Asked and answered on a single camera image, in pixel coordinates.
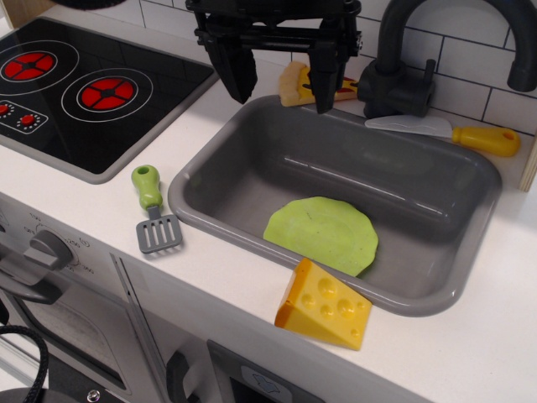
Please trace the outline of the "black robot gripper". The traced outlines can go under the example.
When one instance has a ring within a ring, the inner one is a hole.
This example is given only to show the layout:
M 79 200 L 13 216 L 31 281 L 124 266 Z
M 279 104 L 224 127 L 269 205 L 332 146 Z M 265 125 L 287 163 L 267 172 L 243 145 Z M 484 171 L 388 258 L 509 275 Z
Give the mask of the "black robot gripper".
M 319 114 L 333 108 L 346 63 L 358 55 L 359 1 L 188 1 L 229 95 L 244 104 L 258 77 L 251 50 L 308 52 Z

